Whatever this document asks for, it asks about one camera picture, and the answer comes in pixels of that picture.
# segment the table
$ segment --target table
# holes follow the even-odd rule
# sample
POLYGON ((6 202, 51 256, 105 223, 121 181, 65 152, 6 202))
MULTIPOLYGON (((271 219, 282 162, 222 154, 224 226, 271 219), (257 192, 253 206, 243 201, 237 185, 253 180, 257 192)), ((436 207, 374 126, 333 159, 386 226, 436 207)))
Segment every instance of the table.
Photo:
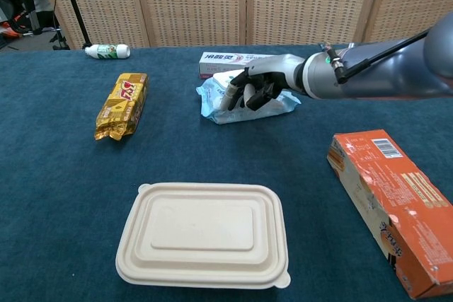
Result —
POLYGON ((132 50, 126 60, 82 51, 0 54, 0 299, 410 301, 326 154, 337 132, 385 129, 453 201, 453 101, 302 98, 290 114, 219 126, 200 116, 203 51, 307 57, 318 48, 155 48, 132 50), (150 76, 138 130, 120 143, 95 141, 96 115, 128 71, 150 76), (137 188, 173 181, 274 190, 291 285, 218 291, 121 280, 115 254, 137 188))

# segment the white takeout box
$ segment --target white takeout box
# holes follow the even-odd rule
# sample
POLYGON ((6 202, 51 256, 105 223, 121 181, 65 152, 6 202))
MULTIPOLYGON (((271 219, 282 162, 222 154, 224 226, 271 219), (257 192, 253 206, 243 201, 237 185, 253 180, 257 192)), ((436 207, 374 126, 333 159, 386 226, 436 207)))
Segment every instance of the white takeout box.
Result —
POLYGON ((143 184, 116 268, 132 284, 285 288, 291 279, 280 200, 260 185, 143 184))

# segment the orange cardboard box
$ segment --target orange cardboard box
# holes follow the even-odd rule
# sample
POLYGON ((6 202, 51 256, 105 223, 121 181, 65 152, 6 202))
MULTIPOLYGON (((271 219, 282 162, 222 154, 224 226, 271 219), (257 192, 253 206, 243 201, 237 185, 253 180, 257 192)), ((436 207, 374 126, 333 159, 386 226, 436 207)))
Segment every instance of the orange cardboard box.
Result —
POLYGON ((409 296, 453 293, 453 206, 393 139, 336 134, 327 159, 409 296))

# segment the white bottle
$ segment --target white bottle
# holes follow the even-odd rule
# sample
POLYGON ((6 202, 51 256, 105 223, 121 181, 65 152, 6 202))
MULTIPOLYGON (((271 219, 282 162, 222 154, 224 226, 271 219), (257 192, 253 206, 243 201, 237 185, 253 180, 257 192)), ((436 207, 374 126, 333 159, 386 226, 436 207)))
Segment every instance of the white bottle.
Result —
POLYGON ((85 53, 96 59, 124 59, 130 56, 130 48, 126 44, 95 44, 90 47, 85 47, 85 53))

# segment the yellow biscuit package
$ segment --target yellow biscuit package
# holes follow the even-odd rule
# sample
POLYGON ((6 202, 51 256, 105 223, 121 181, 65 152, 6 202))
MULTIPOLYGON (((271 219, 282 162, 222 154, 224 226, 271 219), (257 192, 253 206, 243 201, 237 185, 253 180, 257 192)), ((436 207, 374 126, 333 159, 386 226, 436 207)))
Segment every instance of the yellow biscuit package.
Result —
POLYGON ((96 118, 95 139, 110 136, 119 141, 133 134, 147 97, 146 74, 120 74, 96 118))

